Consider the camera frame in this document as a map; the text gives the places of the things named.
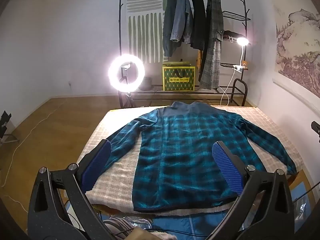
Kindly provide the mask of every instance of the bed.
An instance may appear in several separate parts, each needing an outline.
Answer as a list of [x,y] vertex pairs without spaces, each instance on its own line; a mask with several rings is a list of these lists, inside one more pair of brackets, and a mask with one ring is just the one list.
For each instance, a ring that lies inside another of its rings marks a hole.
[[[109,135],[119,130],[134,118],[149,113],[150,111],[159,107],[163,106],[127,108],[109,111],[92,133],[77,162],[79,163],[84,155],[96,147],[102,139],[107,138]],[[281,129],[259,108],[234,106],[214,107],[240,114],[243,118],[276,136],[283,144],[290,158],[294,161],[297,171],[299,172],[302,170],[303,160],[297,149],[288,140]],[[261,159],[268,172],[274,172],[276,169],[282,169],[285,172],[287,171],[286,166],[276,157],[272,156],[250,140],[249,143]],[[130,152],[128,152],[118,162],[114,163],[111,168],[109,168],[99,177],[93,190],[86,193],[86,196],[91,204],[102,204],[121,212],[137,213],[133,210],[132,185],[138,162],[140,145],[141,136],[139,136],[135,146]],[[196,213],[219,212],[229,209],[231,205],[232,203],[207,209],[174,210],[161,213],[160,215],[184,216]]]

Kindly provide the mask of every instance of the gray plaid coat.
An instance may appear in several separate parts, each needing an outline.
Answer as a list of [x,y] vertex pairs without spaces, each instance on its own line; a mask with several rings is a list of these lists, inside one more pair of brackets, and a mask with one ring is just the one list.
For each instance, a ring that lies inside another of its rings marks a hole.
[[206,10],[207,40],[199,74],[200,87],[214,89],[219,85],[223,16],[219,0],[208,0]]

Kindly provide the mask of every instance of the clothes rack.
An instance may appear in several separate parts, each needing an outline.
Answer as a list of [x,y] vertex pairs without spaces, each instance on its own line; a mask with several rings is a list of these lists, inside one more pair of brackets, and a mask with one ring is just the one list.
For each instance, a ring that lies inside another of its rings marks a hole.
[[[248,16],[248,12],[249,9],[247,10],[246,8],[246,4],[245,4],[245,0],[241,0],[241,2],[244,5],[244,15],[240,15],[240,14],[236,14],[230,11],[223,11],[222,15],[225,18],[229,18],[229,19],[233,19],[233,20],[237,20],[237,21],[241,21],[242,24],[244,25],[244,29],[245,29],[245,37],[247,38],[247,24],[248,21],[250,21],[251,19],[249,19]],[[122,0],[119,0],[119,47],[120,47],[120,55],[122,55],[122,42],[121,42],[121,8],[123,6]],[[247,53],[247,46],[245,46],[244,48],[244,60],[246,58],[246,53]],[[222,67],[227,67],[227,68],[234,68],[233,64],[229,64],[229,63],[220,63],[220,65]],[[247,98],[247,94],[248,94],[248,86],[247,84],[243,81],[243,73],[244,70],[247,70],[248,68],[243,68],[241,70],[241,78],[236,78],[233,82],[233,86],[227,88],[227,86],[220,86],[216,89],[213,90],[206,90],[206,89],[201,89],[199,88],[199,86],[195,86],[196,90],[195,91],[188,91],[188,92],[179,92],[179,91],[163,91],[161,89],[162,85],[154,85],[153,89],[150,91],[142,91],[142,90],[136,90],[135,92],[132,93],[123,93],[118,91],[118,95],[119,95],[119,102],[120,102],[120,107],[124,108],[124,106],[129,105],[130,107],[135,107],[133,100],[132,100],[132,94],[136,95],[136,94],[148,94],[148,95],[152,95],[152,97],[155,94],[161,94],[161,95],[165,95],[165,94],[202,94],[202,95],[221,95],[223,96],[223,94],[225,95],[230,95],[230,102],[234,102],[237,106],[240,106],[235,100],[234,100],[234,96],[235,95],[242,95],[243,96],[243,101],[241,106],[244,106],[244,103],[246,101]],[[126,83],[128,84],[128,80],[127,80],[127,76],[124,74],[124,70],[121,68],[121,79],[120,82],[126,81]],[[242,91],[241,89],[239,89],[236,85],[237,83],[242,83],[244,85],[244,91]],[[126,96],[127,98],[127,103],[124,105],[123,103],[123,95]]]

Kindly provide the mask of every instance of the jacket cuff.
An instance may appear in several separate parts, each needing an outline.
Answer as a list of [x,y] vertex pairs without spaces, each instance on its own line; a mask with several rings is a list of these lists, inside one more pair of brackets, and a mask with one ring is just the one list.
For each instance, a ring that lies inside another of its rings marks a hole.
[[178,35],[171,35],[170,41],[179,42],[180,39],[179,39]]

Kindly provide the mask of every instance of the black cable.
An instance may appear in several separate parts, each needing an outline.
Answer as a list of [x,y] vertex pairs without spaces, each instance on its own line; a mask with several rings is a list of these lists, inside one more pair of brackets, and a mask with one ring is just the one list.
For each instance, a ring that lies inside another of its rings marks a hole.
[[160,90],[161,90],[161,89],[156,90],[156,91],[153,93],[153,95],[152,95],[152,97],[151,97],[151,99],[150,99],[149,107],[152,105],[152,100],[153,100],[153,97],[155,96],[156,92],[158,92],[158,91],[160,91]]
[[77,222],[77,224],[78,224],[78,226],[79,226],[79,228],[77,228],[77,229],[79,229],[80,230],[80,224],[79,224],[79,222],[75,219],[75,217],[73,216],[73,215],[71,215],[70,213],[68,213],[68,215],[70,215],[76,222]]
[[[114,234],[114,236],[117,236],[117,235],[120,235],[122,233],[125,233],[125,232],[128,232],[130,230],[133,230],[134,228],[130,228],[128,230],[125,230],[125,231],[122,231],[120,233],[117,233],[117,234]],[[207,237],[207,236],[204,236],[204,235],[196,235],[196,234],[190,234],[190,233],[187,233],[187,232],[183,232],[183,231],[178,231],[178,230],[170,230],[170,229],[156,229],[156,228],[151,228],[151,229],[144,229],[146,231],[149,231],[149,230],[154,230],[154,231],[167,231],[167,232],[173,232],[173,233],[179,233],[179,234],[183,234],[183,235],[187,235],[187,236],[198,236],[198,237]]]
[[316,186],[318,186],[320,184],[320,181],[315,184],[311,189],[309,189],[306,193],[302,194],[300,197],[296,198],[294,201],[292,201],[292,203],[296,203],[300,198],[302,198],[303,196],[305,196],[306,194],[308,194],[311,190],[313,190]]

